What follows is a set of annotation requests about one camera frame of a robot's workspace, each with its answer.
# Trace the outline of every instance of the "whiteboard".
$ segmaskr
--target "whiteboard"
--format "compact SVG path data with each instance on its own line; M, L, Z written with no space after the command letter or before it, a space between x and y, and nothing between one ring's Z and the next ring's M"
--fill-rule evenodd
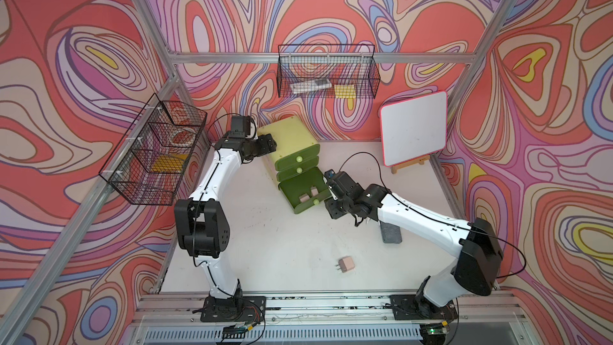
M392 166L445 147L447 92L381 107L383 162Z

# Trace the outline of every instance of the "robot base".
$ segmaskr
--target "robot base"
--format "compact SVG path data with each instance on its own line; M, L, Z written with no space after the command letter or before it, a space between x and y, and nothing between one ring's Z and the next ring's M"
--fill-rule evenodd
M400 309L402 309L394 309L395 320L423 320L424 318L429 318L433 320L445 320L448 322L452 322L458 318L456 305L451 301L442 308L430 305L430 312L426 317L417 308L415 298L416 295L389 296L390 303L393 306L398 306Z
M204 300L204 306L199 311L202 322L253 322L256 314L266 314L266 297L246 296L238 299L222 299L209 296ZM264 317L260 317L259 322L263 321Z

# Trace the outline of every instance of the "wire mesh basket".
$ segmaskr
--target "wire mesh basket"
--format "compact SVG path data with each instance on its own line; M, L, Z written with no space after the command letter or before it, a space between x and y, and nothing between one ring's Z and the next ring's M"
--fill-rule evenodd
M374 98L381 77L372 44L280 44L279 97Z
M206 119L194 106L158 101L111 175L102 175L105 163L101 176L131 204L172 205Z

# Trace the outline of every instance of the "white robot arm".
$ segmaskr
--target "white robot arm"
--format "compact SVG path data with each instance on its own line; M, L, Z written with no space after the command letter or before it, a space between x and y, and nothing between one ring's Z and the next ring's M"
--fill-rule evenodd
M275 150L270 134L258 138L251 117L233 116L231 130L215 144L213 160L200 184L189 199L175 203L179 246L204 268L209 295L218 304L227 303L230 313L240 308L241 289L223 254L230 240L230 226L221 208L223 192L241 164Z
M492 226L443 216L415 205L389 189L371 184L365 190L345 172L327 171L332 198L326 200L331 218L351 214L407 229L456 257L449 266L428 276L416 295L415 308L426 317L462 294L489 295L500 270L503 252Z
M175 204L179 246L194 258L194 264L198 261L203 267L211 304L229 315L241 309L242 291L223 255L230 238L230 226L221 208L223 191L242 163L276 149L272 136L256 136L252 124L248 116L232 117L231 130L216 143L200 184L188 200ZM439 315L440 308L449 306L458 295L491 293L503 253L487 221L478 218L471 223L443 216L377 184L364 190L345 172L327 171L324 180L332 192L332 198L326 200L331 218L350 214L356 219L394 224L434 242L456 258L438 274L428 276L418 289L413 308L421 317Z

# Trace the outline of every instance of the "yellow object in basket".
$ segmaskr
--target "yellow object in basket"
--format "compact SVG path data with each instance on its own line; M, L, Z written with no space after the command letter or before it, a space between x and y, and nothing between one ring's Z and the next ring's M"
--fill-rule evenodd
M337 99L355 99L356 86L354 86L353 84L349 86L334 86L334 96Z
M188 158L188 154L174 154L172 156L159 156L153 166L152 172L180 172L183 169L183 163Z

